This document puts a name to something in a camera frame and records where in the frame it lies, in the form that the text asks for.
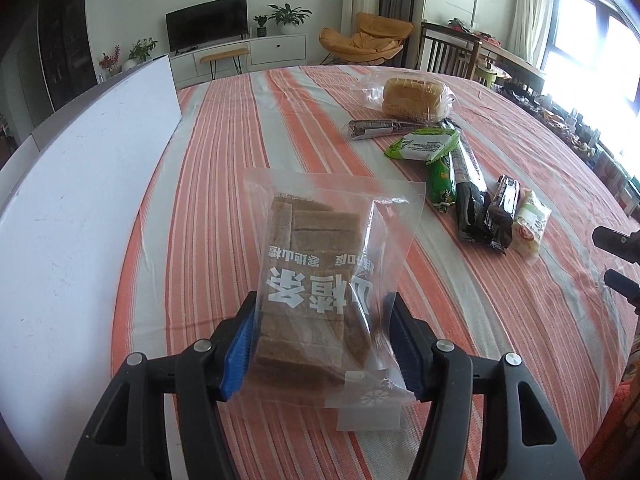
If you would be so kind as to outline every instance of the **striped tablecloth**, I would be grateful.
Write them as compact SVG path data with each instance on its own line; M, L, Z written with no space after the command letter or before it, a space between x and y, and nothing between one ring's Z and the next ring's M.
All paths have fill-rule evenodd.
M380 117L351 85L369 68L302 67L213 81L178 94L183 119L140 207L122 269L113 367L131 351L155 358L208 337L256 289L256 226L245 168L343 173L421 181L420 164L392 161L393 138L348 142L351 119ZM499 95L443 76L453 118L487 182L507 173L553 209L540 259L524 262L458 240L453 215L425 207L398 289L416 317L465 351L521 354L580 455L612 399L635 327L632 309L606 288L607 267L640 272L597 250L597 225L633 229L607 189L550 131ZM173 403L166 405L174 478L186 478ZM242 402L222 407L245 479L404 479L428 407L403 411L396 432L339 433L324 415ZM472 410L465 476L478 465L481 399Z

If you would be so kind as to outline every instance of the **window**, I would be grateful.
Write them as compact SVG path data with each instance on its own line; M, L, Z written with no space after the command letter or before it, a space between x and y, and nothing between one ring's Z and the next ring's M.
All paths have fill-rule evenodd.
M583 114L631 175L640 176L640 43L600 0L554 0L543 93Z

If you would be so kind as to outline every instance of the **flower pot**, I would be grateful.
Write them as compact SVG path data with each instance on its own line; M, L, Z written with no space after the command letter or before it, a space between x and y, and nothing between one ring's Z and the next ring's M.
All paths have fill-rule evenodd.
M283 34L295 34L298 31L298 26L295 23L283 23L280 30Z
M130 70L131 68L135 67L138 64L138 61L135 59L127 59L123 64L122 64L122 71L126 72L127 70Z

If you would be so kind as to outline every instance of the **loaf of bread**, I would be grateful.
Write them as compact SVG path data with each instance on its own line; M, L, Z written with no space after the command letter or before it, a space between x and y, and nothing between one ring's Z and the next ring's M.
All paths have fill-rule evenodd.
M451 112L452 92L440 81L395 77L383 91L382 111L389 117L437 123Z

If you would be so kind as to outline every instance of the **tv stand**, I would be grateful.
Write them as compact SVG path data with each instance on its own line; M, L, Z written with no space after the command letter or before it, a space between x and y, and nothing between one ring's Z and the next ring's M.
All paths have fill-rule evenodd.
M306 64L306 35L267 36L265 38L247 38L232 40L214 45L204 45L182 52L169 58L176 88L204 83L212 79L210 65L202 62L208 56L227 54L243 49L248 54L240 56L242 71L255 72L270 68L297 66ZM240 72L231 59L218 61L218 78L233 76Z

